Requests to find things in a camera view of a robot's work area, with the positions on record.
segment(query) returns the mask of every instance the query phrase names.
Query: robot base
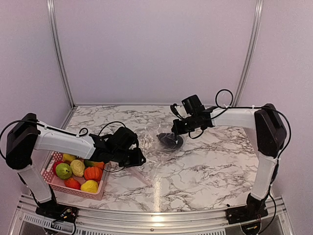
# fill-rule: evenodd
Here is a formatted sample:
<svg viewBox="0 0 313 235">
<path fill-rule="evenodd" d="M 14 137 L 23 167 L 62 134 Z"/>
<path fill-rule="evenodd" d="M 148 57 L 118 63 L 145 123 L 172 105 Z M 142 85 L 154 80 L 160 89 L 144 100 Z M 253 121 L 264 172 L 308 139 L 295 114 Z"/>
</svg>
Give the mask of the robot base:
<svg viewBox="0 0 313 235">
<path fill-rule="evenodd" d="M 66 213 L 66 217 L 60 217 L 60 215 L 66 211 L 67 209 L 71 209 L 71 213 Z M 53 210 L 47 210 L 40 207 L 36 208 L 36 214 L 42 215 L 44 217 L 52 218 L 57 221 L 65 221 L 69 223 L 75 223 L 76 217 L 77 217 L 77 208 L 57 204 L 57 206 Z"/>
<path fill-rule="evenodd" d="M 258 213 L 254 215 L 249 215 L 247 206 L 234 207 L 226 210 L 226 217 L 229 224 L 247 222 L 254 219 L 260 219 L 265 216 L 268 216 L 268 210 L 265 204 L 262 205 Z"/>
</svg>

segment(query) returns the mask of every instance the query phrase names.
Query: yellow fruit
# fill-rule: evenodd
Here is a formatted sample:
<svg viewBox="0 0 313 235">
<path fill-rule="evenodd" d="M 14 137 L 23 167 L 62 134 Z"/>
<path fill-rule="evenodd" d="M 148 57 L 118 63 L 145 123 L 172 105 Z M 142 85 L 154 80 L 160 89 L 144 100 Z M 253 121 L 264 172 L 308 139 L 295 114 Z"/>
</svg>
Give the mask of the yellow fruit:
<svg viewBox="0 0 313 235">
<path fill-rule="evenodd" d="M 70 164 L 72 161 L 74 161 L 76 159 L 76 156 L 74 155 L 70 155 L 67 153 L 63 154 L 63 162 Z"/>
<path fill-rule="evenodd" d="M 84 184 L 82 184 L 80 190 L 85 192 L 97 193 L 98 183 L 95 182 L 94 180 L 87 180 Z"/>
<path fill-rule="evenodd" d="M 77 177 L 83 177 L 84 176 L 84 171 L 85 171 L 85 165 L 82 161 L 80 160 L 73 160 L 70 163 L 70 168 L 73 171 L 73 174 Z"/>
</svg>

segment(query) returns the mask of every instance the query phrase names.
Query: metal rail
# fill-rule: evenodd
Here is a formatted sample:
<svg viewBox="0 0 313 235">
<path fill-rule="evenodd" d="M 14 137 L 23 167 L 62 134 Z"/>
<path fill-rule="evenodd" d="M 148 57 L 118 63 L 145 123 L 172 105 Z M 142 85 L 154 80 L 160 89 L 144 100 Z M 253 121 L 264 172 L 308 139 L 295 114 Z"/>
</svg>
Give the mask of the metal rail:
<svg viewBox="0 0 313 235">
<path fill-rule="evenodd" d="M 282 198 L 277 197 L 275 201 L 277 215 L 285 214 L 286 208 Z M 265 218 L 271 218 L 274 204 L 270 199 L 266 204 L 269 215 Z M 126 212 L 79 207 L 76 224 L 78 229 L 107 231 L 109 234 L 198 234 L 238 226 L 239 224 L 228 224 L 226 209 L 193 212 Z M 36 204 L 33 198 L 23 194 L 17 210 L 19 213 L 16 216 L 20 217 L 15 218 L 15 222 L 23 220 L 22 213 L 35 215 Z M 20 229 L 18 225 L 12 226 L 10 234 L 18 234 L 18 229 Z"/>
<path fill-rule="evenodd" d="M 261 16 L 262 16 L 262 9 L 263 9 L 263 2 L 264 0 L 257 0 L 256 6 L 255 6 L 255 13 L 254 13 L 254 19 L 253 19 L 253 25 L 252 25 L 252 32 L 251 32 L 251 38 L 249 42 L 248 51 L 246 54 L 246 60 L 243 67 L 243 71 L 241 73 L 240 81 L 235 93 L 234 103 L 233 106 L 238 106 L 240 98 L 242 96 L 242 93 L 244 91 L 244 87 L 247 81 L 252 56 L 255 50 L 255 46 L 257 43 L 260 25 L 261 25 Z"/>
<path fill-rule="evenodd" d="M 59 66 L 59 70 L 60 70 L 60 74 L 61 74 L 63 87 L 65 90 L 65 94 L 67 96 L 67 101 L 68 101 L 70 107 L 73 109 L 75 107 L 75 104 L 74 104 L 72 92 L 71 92 L 70 87 L 69 87 L 69 82 L 67 79 L 67 73 L 66 73 L 63 58 L 62 58 L 60 40 L 59 40 L 58 28 L 57 28 L 57 21 L 56 21 L 55 10 L 54 10 L 54 0 L 47 0 L 47 6 L 48 6 L 48 13 L 49 13 L 50 26 L 51 26 L 52 39 L 53 39 L 56 57 L 58 60 L 58 66 Z"/>
</svg>

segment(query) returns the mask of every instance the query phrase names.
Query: clear plastic bag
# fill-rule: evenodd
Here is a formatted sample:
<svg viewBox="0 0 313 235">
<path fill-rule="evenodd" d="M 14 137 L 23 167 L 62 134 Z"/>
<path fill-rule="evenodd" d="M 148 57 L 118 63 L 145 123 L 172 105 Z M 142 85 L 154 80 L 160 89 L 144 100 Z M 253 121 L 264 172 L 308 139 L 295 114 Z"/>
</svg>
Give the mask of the clear plastic bag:
<svg viewBox="0 0 313 235">
<path fill-rule="evenodd" d="M 152 185 L 161 167 L 175 157 L 183 147 L 184 139 L 179 139 L 171 132 L 172 126 L 161 119 L 147 125 L 138 135 L 140 148 L 147 162 L 128 171 L 146 185 Z"/>
</svg>

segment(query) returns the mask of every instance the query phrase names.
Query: orange pumpkin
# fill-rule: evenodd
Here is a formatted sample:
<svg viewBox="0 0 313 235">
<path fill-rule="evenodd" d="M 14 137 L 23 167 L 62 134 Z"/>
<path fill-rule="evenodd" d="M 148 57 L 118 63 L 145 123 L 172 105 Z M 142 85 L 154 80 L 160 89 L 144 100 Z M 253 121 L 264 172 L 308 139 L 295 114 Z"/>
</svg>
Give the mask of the orange pumpkin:
<svg viewBox="0 0 313 235">
<path fill-rule="evenodd" d="M 100 181 L 103 171 L 95 166 L 88 167 L 84 172 L 86 180 Z"/>
</svg>

